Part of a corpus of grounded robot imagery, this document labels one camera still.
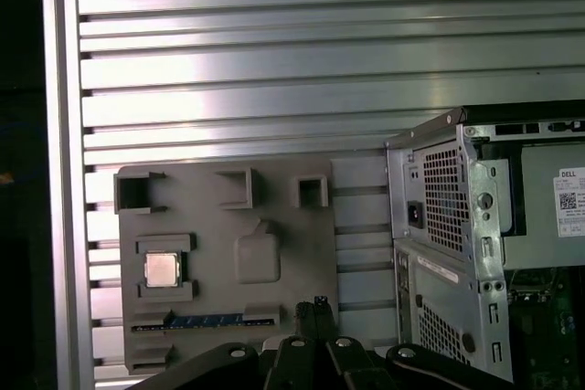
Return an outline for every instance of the gray plastic motherboard mockup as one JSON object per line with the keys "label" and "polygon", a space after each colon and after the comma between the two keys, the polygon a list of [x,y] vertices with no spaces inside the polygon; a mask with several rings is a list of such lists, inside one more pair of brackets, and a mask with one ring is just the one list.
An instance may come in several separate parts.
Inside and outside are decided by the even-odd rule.
{"label": "gray plastic motherboard mockup", "polygon": [[128,370],[294,333],[295,305],[316,296],[336,310],[331,178],[321,158],[122,168]]}

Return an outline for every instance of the green circuit board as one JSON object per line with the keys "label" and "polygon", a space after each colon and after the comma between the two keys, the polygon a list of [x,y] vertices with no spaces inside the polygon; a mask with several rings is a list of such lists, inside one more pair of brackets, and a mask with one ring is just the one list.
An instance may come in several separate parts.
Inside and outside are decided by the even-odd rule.
{"label": "green circuit board", "polygon": [[575,309],[578,286],[570,271],[506,273],[514,380],[520,388],[581,389]]}

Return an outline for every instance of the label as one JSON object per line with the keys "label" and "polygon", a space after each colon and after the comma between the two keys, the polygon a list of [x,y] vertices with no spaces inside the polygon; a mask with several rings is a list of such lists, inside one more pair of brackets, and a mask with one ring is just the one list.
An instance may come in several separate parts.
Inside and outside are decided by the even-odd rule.
{"label": "label", "polygon": [[585,168],[558,171],[553,179],[559,237],[585,237]]}
{"label": "label", "polygon": [[449,271],[448,269],[441,267],[440,265],[437,265],[434,262],[430,262],[425,258],[418,257],[418,260],[423,267],[426,267],[430,271],[434,271],[439,276],[442,276],[450,280],[451,282],[459,283],[459,276],[457,276],[457,274],[453,273],[452,271]]}

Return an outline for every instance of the aluminum frame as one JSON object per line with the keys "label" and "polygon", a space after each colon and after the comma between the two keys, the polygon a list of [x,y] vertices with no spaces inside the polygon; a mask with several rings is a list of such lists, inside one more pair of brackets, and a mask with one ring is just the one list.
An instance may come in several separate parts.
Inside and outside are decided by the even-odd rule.
{"label": "aluminum frame", "polygon": [[77,0],[43,0],[58,386],[94,385]]}

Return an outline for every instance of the dark background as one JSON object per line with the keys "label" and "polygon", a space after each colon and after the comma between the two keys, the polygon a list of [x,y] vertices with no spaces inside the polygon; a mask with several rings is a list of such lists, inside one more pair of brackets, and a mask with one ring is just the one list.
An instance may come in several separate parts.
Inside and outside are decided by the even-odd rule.
{"label": "dark background", "polygon": [[0,259],[7,388],[57,388],[42,0],[0,0]]}

